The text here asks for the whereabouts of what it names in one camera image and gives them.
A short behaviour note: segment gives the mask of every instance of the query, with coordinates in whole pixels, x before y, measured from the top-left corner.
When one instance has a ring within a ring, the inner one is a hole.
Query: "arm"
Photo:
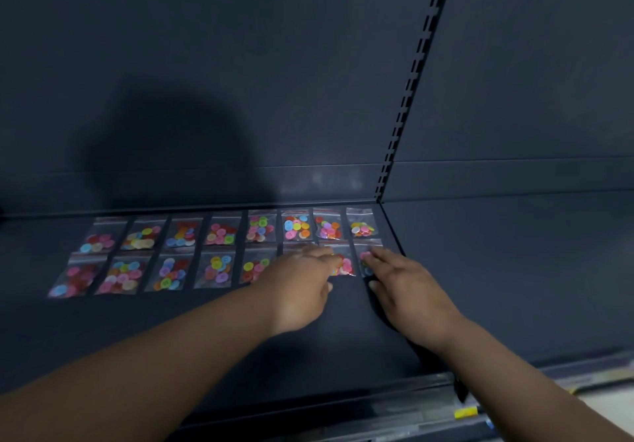
[[[419,263],[381,247],[365,262],[392,325],[447,362],[506,440],[634,440],[463,317]]]
[[[320,316],[332,250],[281,257],[257,284],[0,397],[0,440],[163,440],[236,362]]]

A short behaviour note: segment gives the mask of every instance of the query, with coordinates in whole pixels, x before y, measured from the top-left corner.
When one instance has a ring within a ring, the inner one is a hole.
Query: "person's right arm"
[[[460,314],[418,262],[376,247],[364,261],[387,319],[457,374],[508,441],[627,441],[634,438],[570,395]]]

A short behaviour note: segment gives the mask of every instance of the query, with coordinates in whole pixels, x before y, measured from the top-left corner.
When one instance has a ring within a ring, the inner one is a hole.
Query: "hand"
[[[332,290],[328,277],[339,263],[332,255],[332,248],[306,245],[281,256],[251,285],[273,310],[272,335],[304,328],[321,315]]]
[[[363,259],[378,281],[370,288],[392,325],[417,345],[439,354],[463,316],[436,280],[418,262],[382,246]]]

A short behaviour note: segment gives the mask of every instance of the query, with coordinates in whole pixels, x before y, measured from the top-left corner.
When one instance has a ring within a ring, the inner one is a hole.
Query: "forearm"
[[[272,323],[234,291],[0,398],[0,439],[163,440]]]
[[[469,320],[456,322],[440,355],[509,441],[632,441]]]

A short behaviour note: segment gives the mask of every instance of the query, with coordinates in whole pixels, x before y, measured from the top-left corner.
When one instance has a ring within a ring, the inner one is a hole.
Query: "yellow label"
[[[477,415],[477,407],[459,408],[453,413],[456,419],[464,419],[465,417],[473,417],[474,415]]]

